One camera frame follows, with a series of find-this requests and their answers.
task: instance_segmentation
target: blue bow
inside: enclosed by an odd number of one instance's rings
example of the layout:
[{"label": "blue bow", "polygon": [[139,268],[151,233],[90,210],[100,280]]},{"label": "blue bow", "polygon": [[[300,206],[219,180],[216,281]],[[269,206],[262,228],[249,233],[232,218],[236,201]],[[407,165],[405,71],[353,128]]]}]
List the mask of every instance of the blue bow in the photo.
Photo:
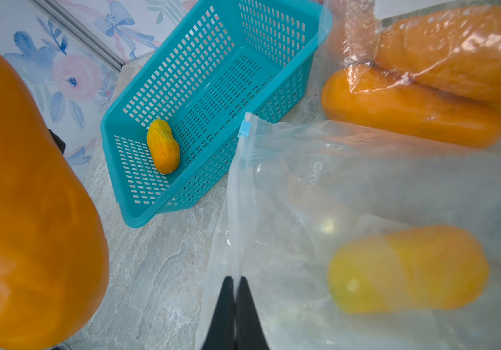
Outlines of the blue bow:
[{"label": "blue bow", "polygon": [[97,28],[99,28],[100,31],[107,36],[114,36],[114,31],[116,30],[118,35],[120,35],[120,37],[130,47],[130,60],[135,59],[135,44],[132,38],[138,40],[146,46],[149,46],[150,48],[157,49],[157,46],[152,43],[153,39],[155,39],[154,36],[140,34],[124,27],[134,25],[134,23],[135,22],[128,11],[117,1],[110,3],[110,14],[108,14],[106,18],[97,18],[95,20]]}]

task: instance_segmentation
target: blue zipper slider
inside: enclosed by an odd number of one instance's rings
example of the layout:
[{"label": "blue zipper slider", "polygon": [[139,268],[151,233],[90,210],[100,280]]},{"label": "blue zipper slider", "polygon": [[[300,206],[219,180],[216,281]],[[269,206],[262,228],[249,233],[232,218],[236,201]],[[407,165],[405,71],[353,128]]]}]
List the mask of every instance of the blue zipper slider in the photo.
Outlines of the blue zipper slider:
[{"label": "blue zipper slider", "polygon": [[251,122],[247,122],[246,120],[244,120],[241,123],[241,127],[239,128],[239,133],[237,134],[237,137],[240,138],[241,135],[245,136],[245,137],[248,137],[251,126],[252,126]]}]

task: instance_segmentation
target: orange papaya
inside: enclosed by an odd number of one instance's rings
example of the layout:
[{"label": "orange papaya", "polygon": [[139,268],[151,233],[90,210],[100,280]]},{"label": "orange papaya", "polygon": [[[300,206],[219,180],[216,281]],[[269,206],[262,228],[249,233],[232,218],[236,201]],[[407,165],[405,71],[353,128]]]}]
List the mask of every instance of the orange papaya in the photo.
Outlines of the orange papaya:
[{"label": "orange papaya", "polygon": [[375,63],[424,85],[501,104],[501,6],[401,20],[381,33]]},{"label": "orange papaya", "polygon": [[439,142],[486,148],[501,138],[501,115],[492,108],[376,67],[334,73],[321,104],[331,120]]},{"label": "orange papaya", "polygon": [[97,210],[0,55],[0,348],[66,340],[93,316],[108,277]]}]

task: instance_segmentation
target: papaya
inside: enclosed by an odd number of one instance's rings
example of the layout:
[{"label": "papaya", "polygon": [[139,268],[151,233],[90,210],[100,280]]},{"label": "papaya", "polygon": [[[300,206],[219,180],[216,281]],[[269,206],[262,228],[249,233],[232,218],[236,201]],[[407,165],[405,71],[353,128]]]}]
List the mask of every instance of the papaya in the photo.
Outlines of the papaya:
[{"label": "papaya", "polygon": [[324,84],[326,116],[395,133],[486,148],[501,138],[501,115],[464,97],[365,65],[349,66]]},{"label": "papaya", "polygon": [[0,55],[0,348],[77,332],[101,304],[108,259],[93,202]]},{"label": "papaya", "polygon": [[327,282],[348,314],[452,310],[483,293],[489,270],[471,233],[434,225],[349,242],[329,263]]},{"label": "papaya", "polygon": [[501,6],[396,22],[381,33],[375,63],[424,85],[501,104]]},{"label": "papaya", "polygon": [[157,119],[149,125],[147,147],[153,158],[155,168],[162,174],[174,172],[180,164],[179,144],[173,137],[169,124]]}]

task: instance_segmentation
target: pink flower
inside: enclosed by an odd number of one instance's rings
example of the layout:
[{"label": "pink flower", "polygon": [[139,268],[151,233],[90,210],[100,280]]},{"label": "pink flower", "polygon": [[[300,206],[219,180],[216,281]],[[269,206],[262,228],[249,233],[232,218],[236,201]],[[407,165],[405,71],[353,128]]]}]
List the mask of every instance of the pink flower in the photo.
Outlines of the pink flower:
[{"label": "pink flower", "polygon": [[66,55],[54,61],[52,74],[60,92],[75,102],[92,99],[102,86],[99,67],[81,55]]},{"label": "pink flower", "polygon": [[194,7],[194,5],[198,2],[198,0],[188,0],[188,1],[185,1],[184,3],[182,3],[182,7],[186,10],[186,11],[190,11],[192,9],[192,7]]}]

